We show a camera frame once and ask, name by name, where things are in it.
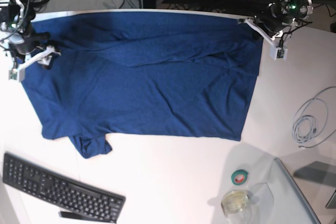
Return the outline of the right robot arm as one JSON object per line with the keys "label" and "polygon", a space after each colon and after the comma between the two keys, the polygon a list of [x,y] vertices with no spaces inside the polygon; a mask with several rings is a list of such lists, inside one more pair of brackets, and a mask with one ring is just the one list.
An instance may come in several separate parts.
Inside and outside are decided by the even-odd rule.
{"label": "right robot arm", "polygon": [[50,0],[1,0],[1,49],[12,60],[12,69],[28,60],[32,52],[54,49],[50,33],[38,33],[32,21]]}

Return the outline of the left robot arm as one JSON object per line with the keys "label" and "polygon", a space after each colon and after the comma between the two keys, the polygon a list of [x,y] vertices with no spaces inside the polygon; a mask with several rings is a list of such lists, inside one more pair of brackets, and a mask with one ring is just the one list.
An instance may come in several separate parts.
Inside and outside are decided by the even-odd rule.
{"label": "left robot arm", "polygon": [[307,18],[312,14],[312,0],[257,0],[265,7],[255,17],[255,23],[272,37],[286,27],[295,24],[298,28],[310,22]]}

